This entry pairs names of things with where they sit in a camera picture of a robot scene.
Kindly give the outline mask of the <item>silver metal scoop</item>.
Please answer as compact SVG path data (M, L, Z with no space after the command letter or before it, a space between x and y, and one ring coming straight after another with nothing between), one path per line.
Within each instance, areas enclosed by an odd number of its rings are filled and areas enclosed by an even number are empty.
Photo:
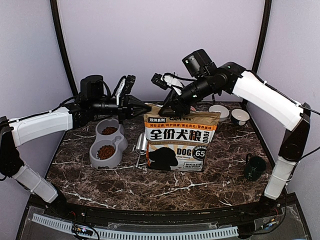
M146 154L147 145L148 145L148 141L146 139L145 133L142 132L139 135L139 138L138 138L137 143L136 143L136 148L135 148L135 151L138 153L138 159L137 159L137 162L136 162L136 165L135 165L136 167L138 167L138 165L139 165L139 161L140 161L141 155L145 155Z

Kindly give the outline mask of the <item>brown pet food bag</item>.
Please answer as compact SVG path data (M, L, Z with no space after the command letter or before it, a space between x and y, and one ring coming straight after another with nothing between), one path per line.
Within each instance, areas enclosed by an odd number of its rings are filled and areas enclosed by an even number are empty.
M206 152L217 129L220 112L192 111L186 116L160 116L149 103L143 115L147 165L153 170L202 172Z

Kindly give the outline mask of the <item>translucent double pet bowl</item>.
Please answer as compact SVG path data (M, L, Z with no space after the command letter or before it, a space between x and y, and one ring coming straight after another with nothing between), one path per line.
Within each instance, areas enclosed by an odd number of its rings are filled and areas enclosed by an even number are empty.
M114 127L116 131L112 134L104 135L103 130L107 127ZM108 167L115 168L122 160L123 151L128 147L128 141L124 136L124 127L115 118L100 121L95 127L96 138L89 150L91 165L98 169ZM108 157L100 157L99 151L102 147L111 146L114 153Z

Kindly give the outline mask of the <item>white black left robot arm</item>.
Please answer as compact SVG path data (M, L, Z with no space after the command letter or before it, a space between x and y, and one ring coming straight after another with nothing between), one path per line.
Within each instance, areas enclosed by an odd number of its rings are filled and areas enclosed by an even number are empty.
M31 193L50 204L60 218L67 218L70 206L64 195L22 158L19 147L51 135L84 127L98 116L116 116L119 122L133 119L151 110L130 94L134 75L122 76L110 91L102 75L89 75L80 81L80 92L64 100L58 107L21 118L0 118L1 180L12 178Z

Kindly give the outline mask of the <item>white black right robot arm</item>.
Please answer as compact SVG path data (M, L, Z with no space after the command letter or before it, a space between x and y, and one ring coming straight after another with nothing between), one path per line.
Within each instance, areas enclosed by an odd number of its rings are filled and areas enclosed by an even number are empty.
M159 111L161 116L186 116L192 104L209 95L226 92L260 108L285 128L273 172L264 190L264 199L255 205L255 213L266 217L274 210L273 200L280 196L298 162L305 158L304 150L310 132L310 106L291 99L252 70L235 62L216 66L204 49L192 52L182 62L191 76L187 85L181 83L184 78L170 72L152 77L155 85L164 90L171 89Z

